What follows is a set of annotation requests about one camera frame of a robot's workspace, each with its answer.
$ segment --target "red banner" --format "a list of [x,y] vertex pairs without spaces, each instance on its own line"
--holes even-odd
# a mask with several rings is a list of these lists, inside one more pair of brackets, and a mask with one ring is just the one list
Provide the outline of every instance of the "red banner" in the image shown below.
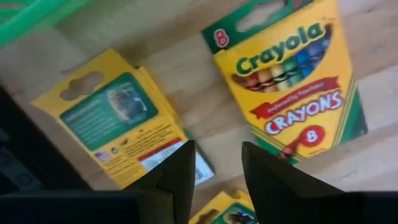
[[309,96],[320,92],[340,88],[337,82],[337,78],[338,77],[322,78],[321,80],[309,83],[299,88],[298,90],[282,97],[275,103],[263,103],[262,105],[258,106],[256,109],[250,112],[256,115],[257,119],[270,118],[275,114],[281,112],[282,110],[288,108],[290,105],[295,104],[298,101],[301,101]]

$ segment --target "yellow crayon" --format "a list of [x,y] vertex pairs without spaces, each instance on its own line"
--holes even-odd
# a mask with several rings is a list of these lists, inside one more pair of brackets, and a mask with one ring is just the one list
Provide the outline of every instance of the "yellow crayon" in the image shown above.
[[283,65],[276,65],[271,67],[271,74],[274,77],[276,85],[280,91],[287,90],[291,87],[290,82],[285,74]]

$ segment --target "number 8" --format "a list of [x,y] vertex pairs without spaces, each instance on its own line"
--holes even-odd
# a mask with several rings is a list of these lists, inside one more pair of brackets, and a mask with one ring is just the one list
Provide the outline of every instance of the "number 8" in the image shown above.
[[307,133],[307,141],[308,142],[315,142],[316,140],[318,140],[318,135],[316,131],[309,131]]
[[229,44],[229,37],[224,29],[218,29],[214,32],[214,39],[218,47],[226,47]]

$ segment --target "blue crayon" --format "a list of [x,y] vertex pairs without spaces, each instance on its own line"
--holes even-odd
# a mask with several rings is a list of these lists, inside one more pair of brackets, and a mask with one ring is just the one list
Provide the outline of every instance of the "blue crayon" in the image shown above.
[[323,48],[326,50],[329,45],[330,45],[330,40],[331,40],[331,33],[332,33],[332,26],[331,25],[327,25],[326,26],[326,34],[325,36],[322,38],[322,46]]
[[322,40],[317,40],[309,44],[305,50],[310,56],[311,63],[314,68],[317,68],[323,56],[325,56],[325,48],[322,45]]
[[307,78],[313,71],[310,55],[303,49],[299,51],[294,58],[296,59],[298,67],[301,69],[301,76]]

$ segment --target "yellow box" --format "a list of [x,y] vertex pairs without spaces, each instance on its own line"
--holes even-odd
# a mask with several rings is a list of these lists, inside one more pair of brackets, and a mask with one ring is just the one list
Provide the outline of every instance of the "yellow box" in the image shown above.
[[[86,87],[79,82],[89,76],[97,85],[77,95]],[[147,70],[132,68],[111,49],[33,104],[57,119],[121,189],[189,140]],[[214,176],[199,153],[196,163],[196,184]]]
[[367,133],[335,0],[286,0],[240,32],[252,0],[203,31],[259,145],[296,163]]
[[191,218],[189,224],[257,224],[250,196],[238,189],[232,198],[220,192],[203,209]]

